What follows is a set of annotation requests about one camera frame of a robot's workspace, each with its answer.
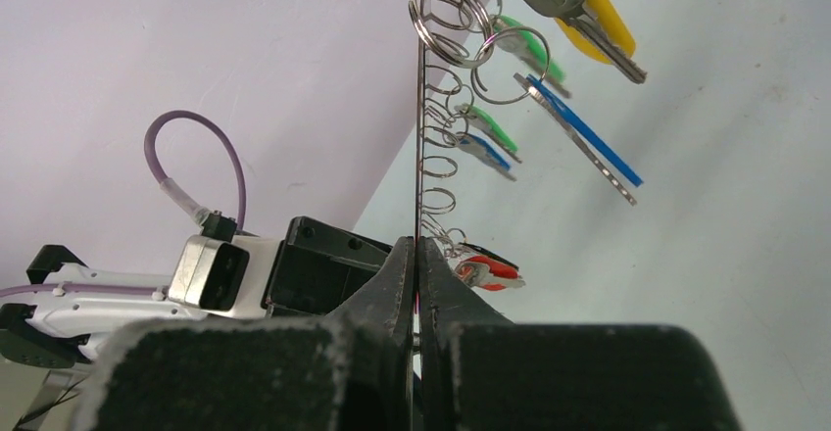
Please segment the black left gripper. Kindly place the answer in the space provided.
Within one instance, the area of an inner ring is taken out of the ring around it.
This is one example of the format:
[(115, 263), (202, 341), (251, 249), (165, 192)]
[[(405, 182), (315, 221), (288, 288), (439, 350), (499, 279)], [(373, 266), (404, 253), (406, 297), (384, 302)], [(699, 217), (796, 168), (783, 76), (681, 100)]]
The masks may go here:
[(263, 295), (268, 316), (326, 315), (363, 287), (392, 246), (309, 216), (280, 241)]

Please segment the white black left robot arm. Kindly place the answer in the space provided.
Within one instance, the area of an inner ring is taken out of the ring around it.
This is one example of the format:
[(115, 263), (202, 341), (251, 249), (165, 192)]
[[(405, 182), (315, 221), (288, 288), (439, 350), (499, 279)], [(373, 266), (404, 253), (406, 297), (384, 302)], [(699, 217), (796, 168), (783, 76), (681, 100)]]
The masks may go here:
[(36, 430), (80, 390), (109, 337), (139, 320), (325, 315), (364, 286), (391, 246), (298, 216), (281, 240), (211, 213), (170, 274), (95, 269), (63, 245), (41, 248), (28, 282), (1, 292), (1, 355), (47, 375), (17, 421)]

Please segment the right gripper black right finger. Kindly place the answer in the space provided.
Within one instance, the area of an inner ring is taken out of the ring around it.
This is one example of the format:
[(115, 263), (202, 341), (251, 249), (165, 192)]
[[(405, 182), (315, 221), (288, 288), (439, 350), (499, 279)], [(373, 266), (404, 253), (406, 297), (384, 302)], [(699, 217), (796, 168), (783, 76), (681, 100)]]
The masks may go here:
[(416, 244), (428, 430), (737, 430), (709, 352), (666, 324), (515, 323)]

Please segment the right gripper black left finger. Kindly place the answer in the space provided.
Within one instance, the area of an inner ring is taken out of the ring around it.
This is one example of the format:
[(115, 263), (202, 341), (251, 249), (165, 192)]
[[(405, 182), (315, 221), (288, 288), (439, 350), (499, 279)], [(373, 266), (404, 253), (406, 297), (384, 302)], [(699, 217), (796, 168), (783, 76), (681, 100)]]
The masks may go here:
[(326, 315), (143, 320), (108, 340), (76, 430), (409, 430), (416, 245)]

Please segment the red tagged key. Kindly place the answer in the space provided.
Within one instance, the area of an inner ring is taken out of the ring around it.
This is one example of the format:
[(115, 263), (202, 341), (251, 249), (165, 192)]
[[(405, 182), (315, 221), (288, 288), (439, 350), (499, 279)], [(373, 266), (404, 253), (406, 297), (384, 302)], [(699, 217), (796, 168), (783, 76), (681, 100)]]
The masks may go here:
[(483, 247), (461, 243), (456, 276), (468, 287), (498, 292), (526, 285), (518, 266)]

